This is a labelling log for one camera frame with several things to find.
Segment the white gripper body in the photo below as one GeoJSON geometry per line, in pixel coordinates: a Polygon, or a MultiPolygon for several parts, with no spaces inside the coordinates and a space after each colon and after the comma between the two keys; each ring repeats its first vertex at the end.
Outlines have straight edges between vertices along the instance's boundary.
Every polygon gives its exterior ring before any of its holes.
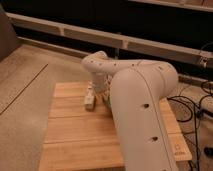
{"type": "Polygon", "coordinates": [[[105,92],[109,88],[111,79],[107,75],[93,75],[92,87],[95,93],[105,92]]]}

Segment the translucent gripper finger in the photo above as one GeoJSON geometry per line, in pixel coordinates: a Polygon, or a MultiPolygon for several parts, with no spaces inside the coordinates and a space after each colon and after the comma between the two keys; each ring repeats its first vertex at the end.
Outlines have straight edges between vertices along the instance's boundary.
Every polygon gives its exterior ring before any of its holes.
{"type": "Polygon", "coordinates": [[[110,95],[108,92],[104,92],[101,94],[101,97],[104,101],[109,101],[110,100],[110,95]]]}

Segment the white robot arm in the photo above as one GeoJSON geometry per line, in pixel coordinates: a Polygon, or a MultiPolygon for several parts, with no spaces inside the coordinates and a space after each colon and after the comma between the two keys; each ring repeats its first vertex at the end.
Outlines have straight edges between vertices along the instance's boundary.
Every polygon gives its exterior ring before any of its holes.
{"type": "Polygon", "coordinates": [[[113,60],[98,51],[83,58],[97,93],[109,92],[126,171],[178,171],[159,101],[178,83],[176,69],[156,60],[113,60]]]}

